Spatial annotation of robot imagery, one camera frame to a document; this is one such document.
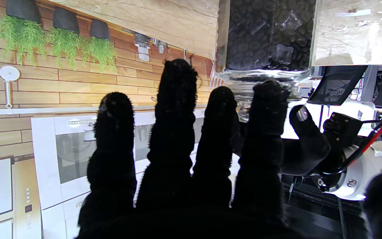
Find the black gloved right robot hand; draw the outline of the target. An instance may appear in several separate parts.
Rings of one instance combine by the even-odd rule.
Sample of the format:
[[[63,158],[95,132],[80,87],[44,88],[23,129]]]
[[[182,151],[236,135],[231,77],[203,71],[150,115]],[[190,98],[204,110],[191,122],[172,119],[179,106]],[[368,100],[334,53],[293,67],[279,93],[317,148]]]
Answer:
[[[285,223],[280,174],[239,174],[240,155],[232,148],[227,114],[237,103],[226,86],[209,96],[193,164],[197,77],[186,60],[165,61],[147,154],[150,164],[140,185],[133,156],[132,104],[120,92],[103,97],[94,125],[96,150],[87,166],[91,192],[79,212],[76,238],[306,238],[308,231],[300,233]],[[257,84],[253,92],[250,107],[287,102],[289,96],[276,81]],[[298,139],[290,112],[281,138]],[[245,124],[238,120],[239,126]],[[382,133],[382,121],[367,137],[358,135],[362,124],[339,113],[331,116],[320,132],[331,150],[302,176],[318,176],[325,193],[351,189],[354,182],[353,189],[364,195],[362,212],[370,237],[382,239],[382,157],[380,142],[375,141]]]

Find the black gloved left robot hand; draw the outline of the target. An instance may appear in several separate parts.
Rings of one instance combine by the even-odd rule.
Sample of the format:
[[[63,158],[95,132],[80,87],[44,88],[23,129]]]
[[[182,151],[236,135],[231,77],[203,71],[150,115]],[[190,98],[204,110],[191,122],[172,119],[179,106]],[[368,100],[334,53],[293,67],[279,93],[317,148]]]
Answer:
[[[305,175],[329,154],[331,148],[306,111],[293,107],[289,120],[298,139],[283,139],[287,102],[258,104],[250,109],[250,121],[239,126],[234,107],[227,110],[232,123],[232,148],[240,155],[239,174],[268,176]]]

